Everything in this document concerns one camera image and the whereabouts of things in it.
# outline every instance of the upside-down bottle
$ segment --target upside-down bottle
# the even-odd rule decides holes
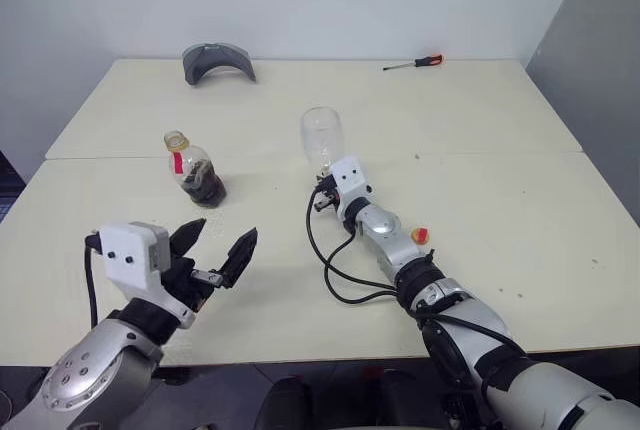
[[[164,143],[171,152],[169,169],[180,187],[194,203],[208,208],[217,207],[227,191],[207,153],[191,145],[187,137],[177,130],[165,133]]]

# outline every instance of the brown liquid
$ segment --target brown liquid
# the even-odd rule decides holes
[[[213,170],[213,164],[207,160],[200,160],[193,165],[181,187],[194,203],[202,207],[217,207],[227,196],[222,180]]]

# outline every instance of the white wall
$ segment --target white wall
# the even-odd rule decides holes
[[[117,56],[518,58],[562,0],[0,0],[0,150],[25,177]]]

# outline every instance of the red screwdriver handle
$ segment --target red screwdriver handle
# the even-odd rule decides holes
[[[416,67],[434,67],[440,65],[444,61],[444,57],[440,54],[431,55],[429,57],[418,58],[415,60]]]

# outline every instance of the screwdriver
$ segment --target screwdriver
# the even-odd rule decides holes
[[[413,63],[403,63],[402,65],[395,65],[393,67],[384,67],[382,70],[393,70],[394,68],[405,67],[435,67],[440,65],[444,61],[444,57],[440,54],[431,55],[429,57],[417,58]]]

